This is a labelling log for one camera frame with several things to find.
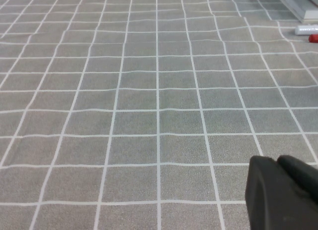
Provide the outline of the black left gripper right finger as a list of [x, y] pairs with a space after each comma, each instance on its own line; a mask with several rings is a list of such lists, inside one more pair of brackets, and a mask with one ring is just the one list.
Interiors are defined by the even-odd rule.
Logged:
[[306, 191], [314, 202], [318, 202], [318, 170], [311, 165], [291, 156], [281, 155], [277, 163]]

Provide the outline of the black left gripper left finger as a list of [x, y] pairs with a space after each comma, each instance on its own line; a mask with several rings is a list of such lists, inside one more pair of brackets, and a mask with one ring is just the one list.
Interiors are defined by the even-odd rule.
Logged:
[[250, 158], [245, 202], [252, 230], [318, 228], [318, 203], [270, 157]]

